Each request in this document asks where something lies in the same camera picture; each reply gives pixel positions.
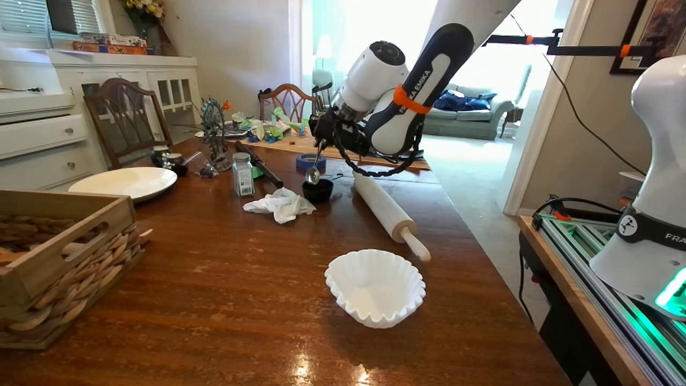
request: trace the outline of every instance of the white robot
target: white robot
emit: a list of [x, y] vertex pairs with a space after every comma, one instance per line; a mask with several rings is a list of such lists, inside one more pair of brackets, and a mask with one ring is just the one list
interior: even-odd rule
[[[407, 167], [420, 124], [452, 75], [518, 0], [438, 0], [423, 51], [407, 73], [402, 51], [372, 44], [352, 67], [339, 99], [312, 130], [316, 147], [337, 147], [349, 167], [386, 176]], [[631, 89], [631, 107], [652, 136], [652, 165], [617, 234], [591, 260], [591, 271], [617, 293], [686, 319], [686, 56], [652, 64]], [[372, 157], [408, 154], [386, 174], [370, 174], [345, 150]]]

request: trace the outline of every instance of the crumpled napkin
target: crumpled napkin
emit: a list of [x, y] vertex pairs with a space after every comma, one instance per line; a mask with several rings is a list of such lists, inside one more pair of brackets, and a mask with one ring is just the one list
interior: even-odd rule
[[280, 186], [274, 194], [263, 195], [261, 200], [243, 204], [242, 210], [272, 213], [276, 224], [289, 224], [298, 215], [311, 215], [315, 206], [304, 197], [299, 197], [298, 194]]

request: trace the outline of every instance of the picture frame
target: picture frame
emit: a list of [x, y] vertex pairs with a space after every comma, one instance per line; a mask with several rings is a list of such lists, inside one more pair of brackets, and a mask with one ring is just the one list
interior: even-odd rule
[[[654, 60], [686, 51], [686, 3], [683, 0], [636, 0], [635, 13], [628, 22], [621, 46], [652, 46], [660, 42], [660, 50]], [[649, 64], [643, 56], [617, 56], [612, 60], [612, 75], [640, 75]]]

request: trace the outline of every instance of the flowers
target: flowers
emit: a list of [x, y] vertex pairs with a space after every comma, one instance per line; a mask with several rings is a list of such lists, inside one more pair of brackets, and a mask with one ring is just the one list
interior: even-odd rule
[[129, 13], [137, 13], [140, 17], [161, 19], [164, 15], [164, 7], [161, 0], [124, 0]]

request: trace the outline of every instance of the wicker basket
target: wicker basket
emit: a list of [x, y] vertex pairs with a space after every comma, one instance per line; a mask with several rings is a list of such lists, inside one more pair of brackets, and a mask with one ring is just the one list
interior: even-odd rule
[[0, 347], [43, 350], [140, 255], [129, 197], [0, 191]]

